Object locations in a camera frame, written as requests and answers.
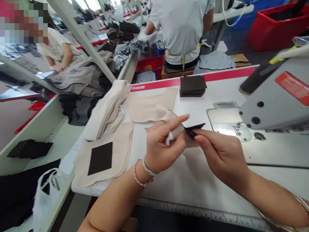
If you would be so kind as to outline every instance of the red bin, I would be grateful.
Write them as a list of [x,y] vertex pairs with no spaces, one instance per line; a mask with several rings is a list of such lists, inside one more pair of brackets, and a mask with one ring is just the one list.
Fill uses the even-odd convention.
[[301,17],[275,21],[268,16],[293,7],[296,3],[277,6],[257,12],[246,40],[256,51],[279,50],[286,48],[292,38],[299,36],[309,27],[309,5],[301,10]]

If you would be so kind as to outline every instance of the red label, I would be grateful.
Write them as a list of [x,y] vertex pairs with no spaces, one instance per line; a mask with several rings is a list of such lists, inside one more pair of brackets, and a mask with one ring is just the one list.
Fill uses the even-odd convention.
[[289,72],[284,72],[275,79],[285,91],[299,100],[303,105],[309,106],[309,87],[302,81],[298,80]]

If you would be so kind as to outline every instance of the right hand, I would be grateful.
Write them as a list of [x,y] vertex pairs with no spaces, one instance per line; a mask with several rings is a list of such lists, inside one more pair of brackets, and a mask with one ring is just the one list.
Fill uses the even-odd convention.
[[64,70],[64,68],[62,66],[59,66],[59,65],[53,65],[51,67],[53,70],[57,71],[57,72],[62,72]]
[[240,140],[215,131],[193,131],[197,134],[194,139],[204,151],[209,168],[216,177],[233,190],[248,186],[250,170]]

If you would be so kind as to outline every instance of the wrist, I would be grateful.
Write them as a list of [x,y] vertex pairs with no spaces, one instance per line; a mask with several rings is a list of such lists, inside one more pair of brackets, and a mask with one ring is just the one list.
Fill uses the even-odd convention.
[[236,193],[241,195],[243,198],[248,199],[250,195],[254,194],[254,186],[255,186],[255,179],[256,173],[248,169],[248,173],[246,177],[242,181],[236,181],[236,184],[231,187]]
[[142,160],[137,162],[135,172],[137,179],[143,184],[147,183],[153,177],[145,170]]
[[148,155],[146,154],[145,157],[144,157],[145,166],[147,167],[148,170],[152,171],[153,173],[159,174],[160,171],[152,166],[153,162],[151,162],[150,160],[149,160]]

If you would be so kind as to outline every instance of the cable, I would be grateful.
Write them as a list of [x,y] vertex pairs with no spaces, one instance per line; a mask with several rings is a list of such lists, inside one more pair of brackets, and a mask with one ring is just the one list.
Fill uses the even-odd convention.
[[244,7],[243,7],[243,10],[242,10],[240,16],[238,17],[238,19],[236,20],[236,22],[234,22],[232,25],[229,25],[229,24],[228,24],[228,20],[226,19],[226,14],[225,14],[225,10],[224,10],[224,0],[222,0],[221,5],[222,5],[222,13],[223,13],[223,15],[224,15],[225,23],[226,23],[227,26],[234,26],[234,25],[236,25],[236,23],[238,23],[238,21],[239,21],[239,20],[241,19],[241,17],[243,16],[243,14],[244,14],[244,12],[245,12],[245,8],[246,8],[246,4],[245,4]]

